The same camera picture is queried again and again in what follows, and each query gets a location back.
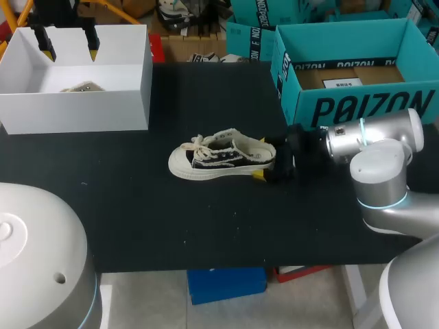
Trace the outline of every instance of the open white box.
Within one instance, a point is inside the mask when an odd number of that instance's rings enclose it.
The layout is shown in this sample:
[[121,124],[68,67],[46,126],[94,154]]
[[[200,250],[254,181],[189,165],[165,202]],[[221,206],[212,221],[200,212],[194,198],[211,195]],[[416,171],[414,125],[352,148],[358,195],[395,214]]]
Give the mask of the open white box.
[[[80,28],[46,32],[52,62],[34,31],[18,28],[0,62],[0,121],[8,134],[147,130],[152,58],[146,25],[96,25],[91,60]],[[62,93],[92,81],[105,91]]]

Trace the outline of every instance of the black mat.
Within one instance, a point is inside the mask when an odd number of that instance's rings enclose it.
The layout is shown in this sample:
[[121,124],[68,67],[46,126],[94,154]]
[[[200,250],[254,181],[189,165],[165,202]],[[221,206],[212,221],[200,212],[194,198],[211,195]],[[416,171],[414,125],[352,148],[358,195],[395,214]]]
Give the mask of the black mat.
[[[0,181],[63,198],[99,271],[384,263],[418,242],[366,228],[345,169],[305,188],[171,175],[169,154],[196,134],[284,131],[268,65],[158,65],[153,85],[149,132],[0,134]],[[439,193],[439,138],[426,135],[409,183]]]

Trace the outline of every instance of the shoe toe cap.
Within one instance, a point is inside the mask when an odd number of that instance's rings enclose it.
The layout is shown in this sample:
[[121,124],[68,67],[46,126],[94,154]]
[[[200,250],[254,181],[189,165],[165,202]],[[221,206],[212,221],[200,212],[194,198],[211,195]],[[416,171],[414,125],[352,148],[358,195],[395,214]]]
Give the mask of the shoe toe cap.
[[186,157],[186,150],[177,148],[172,151],[169,157],[169,165],[181,169],[191,169],[192,165]]

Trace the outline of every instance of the shoelace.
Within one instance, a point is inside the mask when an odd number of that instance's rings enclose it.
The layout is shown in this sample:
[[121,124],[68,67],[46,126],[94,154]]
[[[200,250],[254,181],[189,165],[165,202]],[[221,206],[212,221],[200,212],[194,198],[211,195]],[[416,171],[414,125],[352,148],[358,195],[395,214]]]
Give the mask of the shoelace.
[[218,158],[218,155],[212,154],[212,150],[206,146],[212,143],[214,140],[215,137],[213,136],[203,138],[203,136],[198,135],[196,137],[192,137],[192,143],[183,143],[180,147],[182,149],[186,149],[187,151],[193,151],[193,158],[196,160],[216,159]]

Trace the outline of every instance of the yellow object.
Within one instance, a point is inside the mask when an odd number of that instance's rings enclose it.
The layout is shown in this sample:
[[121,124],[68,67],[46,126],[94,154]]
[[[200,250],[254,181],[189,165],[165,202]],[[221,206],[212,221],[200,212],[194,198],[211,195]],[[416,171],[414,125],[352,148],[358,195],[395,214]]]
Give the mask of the yellow object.
[[27,0],[25,7],[23,8],[23,11],[20,14],[20,17],[18,19],[18,21],[16,22],[16,24],[19,27],[23,27],[26,25],[26,20],[27,17],[29,16],[30,10],[32,9],[32,7],[34,7],[34,0]]
[[45,54],[52,62],[54,61],[54,58],[52,57],[52,53],[50,52],[50,50],[42,50],[43,54]]
[[0,0],[0,7],[3,10],[3,13],[5,14],[9,28],[11,29],[12,33],[14,33],[18,27],[18,24],[16,23],[15,14],[12,11],[11,7],[9,6],[8,0]]
[[95,61],[97,55],[97,50],[90,50],[91,60]]
[[256,178],[257,180],[262,180],[264,182],[267,182],[265,177],[263,176],[263,170],[256,170],[252,172],[253,178]]
[[111,3],[105,1],[105,0],[80,0],[81,3],[100,3],[101,5],[107,7],[109,10],[111,10],[112,12],[114,12],[117,16],[120,16],[121,18],[125,19],[126,21],[130,22],[131,24],[138,24],[140,25],[141,23],[132,18],[130,15],[126,14],[125,12],[123,12],[122,10],[120,10],[118,7],[113,6]]
[[3,54],[5,53],[6,47],[8,46],[6,41],[3,41],[0,43],[0,60],[3,57]]

